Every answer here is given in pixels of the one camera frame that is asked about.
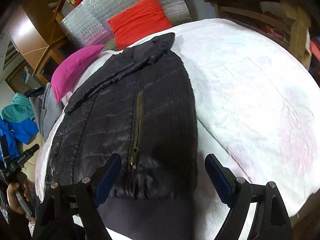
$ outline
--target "pink pillow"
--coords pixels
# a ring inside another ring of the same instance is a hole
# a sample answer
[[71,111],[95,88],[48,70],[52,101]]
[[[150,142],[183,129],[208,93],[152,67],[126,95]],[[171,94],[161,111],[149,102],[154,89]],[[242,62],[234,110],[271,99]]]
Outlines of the pink pillow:
[[56,101],[59,102],[80,78],[87,66],[98,56],[104,45],[82,48],[67,57],[54,71],[51,86]]

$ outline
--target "jacket sleeve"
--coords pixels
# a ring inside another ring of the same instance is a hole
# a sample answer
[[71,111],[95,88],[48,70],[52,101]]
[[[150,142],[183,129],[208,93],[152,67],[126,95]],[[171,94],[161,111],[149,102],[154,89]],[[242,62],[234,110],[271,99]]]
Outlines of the jacket sleeve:
[[26,218],[26,216],[18,214],[10,208],[7,210],[9,225],[14,235],[19,240],[31,240],[32,237],[29,230],[29,220]]

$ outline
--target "gray clothing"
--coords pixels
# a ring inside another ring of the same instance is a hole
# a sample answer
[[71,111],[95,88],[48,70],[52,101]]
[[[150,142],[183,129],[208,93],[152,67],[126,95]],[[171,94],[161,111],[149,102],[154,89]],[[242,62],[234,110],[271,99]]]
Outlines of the gray clothing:
[[43,95],[38,98],[30,97],[30,102],[38,129],[46,141],[52,127],[62,113],[62,105],[56,102],[51,83],[46,85]]

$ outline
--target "wooden cabinet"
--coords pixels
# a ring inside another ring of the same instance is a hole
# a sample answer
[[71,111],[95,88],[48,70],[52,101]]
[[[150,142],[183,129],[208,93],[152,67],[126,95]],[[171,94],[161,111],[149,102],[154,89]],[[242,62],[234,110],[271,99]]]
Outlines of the wooden cabinet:
[[8,22],[7,30],[33,68],[33,75],[44,84],[68,56],[63,53],[64,47],[73,46],[45,0],[23,0]]

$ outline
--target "black clamp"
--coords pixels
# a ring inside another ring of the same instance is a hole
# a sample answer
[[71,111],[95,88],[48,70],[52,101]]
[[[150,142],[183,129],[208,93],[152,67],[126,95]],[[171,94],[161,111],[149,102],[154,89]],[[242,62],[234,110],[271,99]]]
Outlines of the black clamp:
[[280,192],[273,181],[250,184],[221,165],[214,154],[205,159],[207,173],[224,204],[230,208],[215,240],[236,240],[244,226],[250,203],[257,207],[248,240],[292,240],[292,227]]
[[106,201],[120,170],[121,158],[113,154],[91,178],[68,186],[53,182],[36,210],[33,239],[50,239],[57,232],[60,239],[78,239],[72,216],[79,214],[87,239],[111,240],[97,208]]

